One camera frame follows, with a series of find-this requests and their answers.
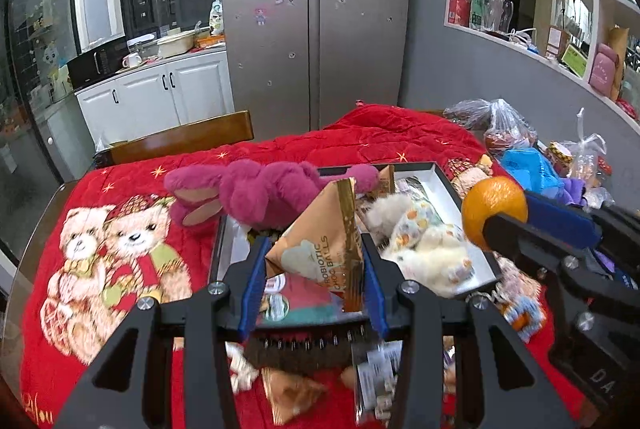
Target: blue plastic bag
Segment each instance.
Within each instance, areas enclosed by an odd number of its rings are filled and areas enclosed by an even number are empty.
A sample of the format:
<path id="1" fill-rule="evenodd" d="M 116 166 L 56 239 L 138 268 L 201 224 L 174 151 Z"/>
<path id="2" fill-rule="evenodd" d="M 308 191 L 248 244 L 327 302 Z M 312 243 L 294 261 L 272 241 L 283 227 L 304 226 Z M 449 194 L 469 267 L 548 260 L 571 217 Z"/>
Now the blue plastic bag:
<path id="1" fill-rule="evenodd" d="M 555 198 L 564 189 L 550 162 L 537 149 L 510 149 L 504 153 L 500 165 L 527 191 Z"/>

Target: robotic arm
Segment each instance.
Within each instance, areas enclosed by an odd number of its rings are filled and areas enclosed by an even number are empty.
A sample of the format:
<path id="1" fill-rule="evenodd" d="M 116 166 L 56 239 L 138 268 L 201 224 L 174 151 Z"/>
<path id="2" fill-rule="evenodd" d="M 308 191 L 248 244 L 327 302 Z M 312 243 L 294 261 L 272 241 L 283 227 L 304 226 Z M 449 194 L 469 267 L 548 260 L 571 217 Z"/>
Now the robotic arm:
<path id="1" fill-rule="evenodd" d="M 484 237 L 545 284 L 556 332 L 550 361 L 604 413 L 594 427 L 634 427 L 640 294 L 587 270 L 585 251 L 597 248 L 639 281 L 640 220 L 615 206 L 587 214 L 533 194 L 527 201 L 529 223 L 493 216 Z M 368 234 L 362 240 L 371 325 L 382 338 L 405 340 L 389 427 L 441 427 L 443 335 L 453 335 L 456 343 L 457 427 L 575 427 L 486 295 L 466 302 L 437 297 L 380 259 Z M 258 238 L 223 281 L 189 299 L 162 305 L 140 299 L 79 380 L 55 429 L 169 428 L 177 336 L 185 338 L 186 426 L 239 429 L 224 341 L 242 341 L 254 328 L 270 247 L 267 238 Z"/>

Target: pink pouch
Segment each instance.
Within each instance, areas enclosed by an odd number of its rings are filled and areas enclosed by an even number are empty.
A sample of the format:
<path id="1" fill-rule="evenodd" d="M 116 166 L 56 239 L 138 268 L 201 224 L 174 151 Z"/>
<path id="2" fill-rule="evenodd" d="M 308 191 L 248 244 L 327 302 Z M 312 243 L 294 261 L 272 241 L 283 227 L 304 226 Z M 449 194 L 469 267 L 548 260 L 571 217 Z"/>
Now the pink pouch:
<path id="1" fill-rule="evenodd" d="M 593 86 L 594 90 L 606 96 L 610 95 L 617 65 L 618 54 L 609 46 L 600 43 L 589 78 L 589 84 Z"/>

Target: white mug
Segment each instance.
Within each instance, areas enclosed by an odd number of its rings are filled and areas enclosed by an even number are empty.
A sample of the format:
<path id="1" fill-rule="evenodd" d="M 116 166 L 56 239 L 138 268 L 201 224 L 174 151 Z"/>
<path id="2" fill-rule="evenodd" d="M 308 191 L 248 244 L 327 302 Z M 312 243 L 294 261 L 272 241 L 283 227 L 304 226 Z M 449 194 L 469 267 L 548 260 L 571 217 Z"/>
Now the white mug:
<path id="1" fill-rule="evenodd" d="M 134 52 L 124 57 L 122 60 L 122 66 L 125 68 L 133 68 L 142 64 L 142 57 L 138 52 Z"/>

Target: pink plush toy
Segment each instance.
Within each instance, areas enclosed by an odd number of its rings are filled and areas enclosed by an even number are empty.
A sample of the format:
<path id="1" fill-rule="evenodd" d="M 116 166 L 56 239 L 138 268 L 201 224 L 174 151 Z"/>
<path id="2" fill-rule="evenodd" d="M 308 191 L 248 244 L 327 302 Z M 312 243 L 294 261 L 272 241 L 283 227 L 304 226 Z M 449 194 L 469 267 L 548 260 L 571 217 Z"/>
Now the pink plush toy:
<path id="1" fill-rule="evenodd" d="M 236 160 L 223 165 L 190 165 L 170 171 L 164 187 L 176 198 L 173 221 L 184 227 L 207 227 L 220 212 L 255 229 L 283 229 L 300 216 L 330 181 L 354 177 L 356 193 L 378 184 L 372 165 L 350 167 L 343 175 L 320 176 L 308 162 Z"/>

